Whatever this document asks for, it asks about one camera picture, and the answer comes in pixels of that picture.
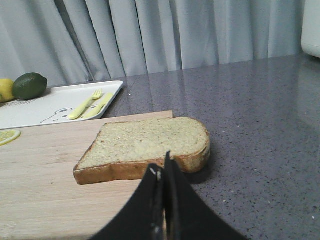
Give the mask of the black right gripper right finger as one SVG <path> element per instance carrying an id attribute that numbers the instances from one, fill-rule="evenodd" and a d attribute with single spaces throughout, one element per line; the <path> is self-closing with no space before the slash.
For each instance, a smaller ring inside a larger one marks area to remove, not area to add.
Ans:
<path id="1" fill-rule="evenodd" d="M 197 195 L 170 152 L 164 161 L 165 218 L 168 240 L 244 240 Z"/>

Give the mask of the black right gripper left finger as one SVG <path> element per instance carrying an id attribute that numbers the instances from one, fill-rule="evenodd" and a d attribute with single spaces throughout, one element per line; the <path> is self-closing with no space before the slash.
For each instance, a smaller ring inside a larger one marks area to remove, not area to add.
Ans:
<path id="1" fill-rule="evenodd" d="M 136 191 L 121 211 L 92 240 L 164 238 L 163 169 L 149 164 Z"/>

